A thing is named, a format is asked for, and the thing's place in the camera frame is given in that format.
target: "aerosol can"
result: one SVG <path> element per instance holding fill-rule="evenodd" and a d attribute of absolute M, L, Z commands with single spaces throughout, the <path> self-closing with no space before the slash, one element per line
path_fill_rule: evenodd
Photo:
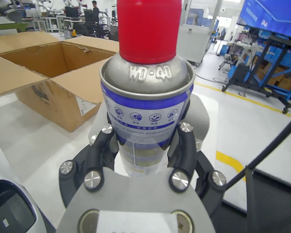
<path fill-rule="evenodd" d="M 188 105 L 192 66 L 176 55 L 181 0 L 117 0 L 120 51 L 100 69 L 101 88 L 130 176 L 160 170 Z"/>

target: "man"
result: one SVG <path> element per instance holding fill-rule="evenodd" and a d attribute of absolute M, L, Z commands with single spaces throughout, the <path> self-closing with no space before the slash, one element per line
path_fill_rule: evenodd
<path fill-rule="evenodd" d="M 97 7 L 97 2 L 94 0 L 92 1 L 93 4 L 93 13 L 96 15 L 97 19 L 99 19 L 99 9 Z"/>

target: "red spray can cap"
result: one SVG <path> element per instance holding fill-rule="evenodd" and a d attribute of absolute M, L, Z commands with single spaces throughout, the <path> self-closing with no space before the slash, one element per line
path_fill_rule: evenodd
<path fill-rule="evenodd" d="M 176 55 L 181 0 L 117 0 L 120 55 L 158 64 Z"/>

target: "white pillar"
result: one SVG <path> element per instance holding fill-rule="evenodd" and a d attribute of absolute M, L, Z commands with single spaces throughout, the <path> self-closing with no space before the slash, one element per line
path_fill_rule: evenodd
<path fill-rule="evenodd" d="M 232 32 L 233 32 L 233 39 L 232 40 L 235 39 L 235 35 L 237 33 L 237 28 L 235 28 L 237 20 L 238 20 L 238 16 L 232 17 L 230 27 L 226 30 L 226 35 L 225 35 L 224 41 L 229 41 L 231 39 Z"/>

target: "open cardboard box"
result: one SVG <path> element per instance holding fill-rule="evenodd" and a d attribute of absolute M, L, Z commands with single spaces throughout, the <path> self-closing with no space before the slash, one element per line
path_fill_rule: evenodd
<path fill-rule="evenodd" d="M 85 37 L 60 42 L 44 32 L 0 36 L 0 96 L 15 92 L 28 107 L 73 132 L 103 100 L 99 69 L 119 43 Z"/>

